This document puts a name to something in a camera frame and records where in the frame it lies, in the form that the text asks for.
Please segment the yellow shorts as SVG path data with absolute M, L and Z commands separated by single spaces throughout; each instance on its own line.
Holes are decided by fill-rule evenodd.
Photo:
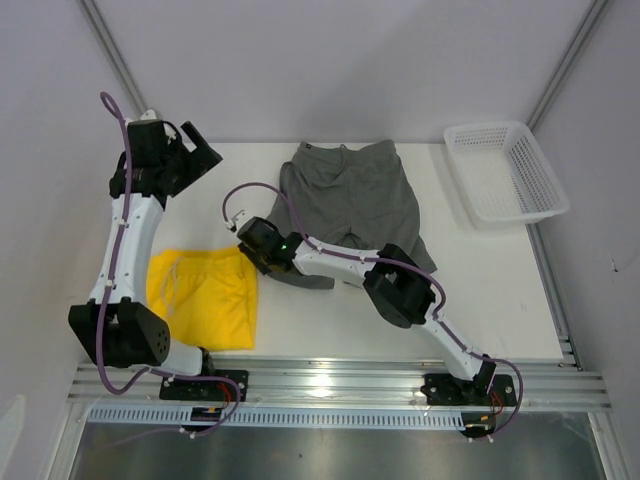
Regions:
M 171 336 L 184 344 L 209 351 L 255 348 L 257 271 L 236 247 L 152 256 L 146 298 Z

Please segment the grey shorts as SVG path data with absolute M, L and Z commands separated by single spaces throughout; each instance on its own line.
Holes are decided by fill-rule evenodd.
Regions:
M 282 165 L 279 189 L 310 236 L 351 249 L 394 244 L 422 270 L 437 270 L 420 236 L 419 204 L 393 141 L 358 150 L 303 142 Z

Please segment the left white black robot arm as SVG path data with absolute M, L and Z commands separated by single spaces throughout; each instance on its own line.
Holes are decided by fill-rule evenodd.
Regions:
M 176 340 L 147 301 L 151 250 L 167 201 L 191 186 L 222 157 L 191 122 L 180 127 L 147 119 L 126 128 L 125 150 L 109 181 L 111 227 L 89 299 L 73 305 L 68 323 L 91 361 L 107 368 L 142 367 L 182 379 L 197 400 L 216 390 L 209 352 Z

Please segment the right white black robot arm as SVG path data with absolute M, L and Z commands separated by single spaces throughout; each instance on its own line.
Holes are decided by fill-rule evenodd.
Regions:
M 495 360 L 473 352 L 448 324 L 443 288 L 400 247 L 357 250 L 299 232 L 284 236 L 260 217 L 236 220 L 229 229 L 237 235 L 240 251 L 263 274 L 327 277 L 362 287 L 384 320 L 416 329 L 439 351 L 451 396 L 475 404 L 491 394 Z

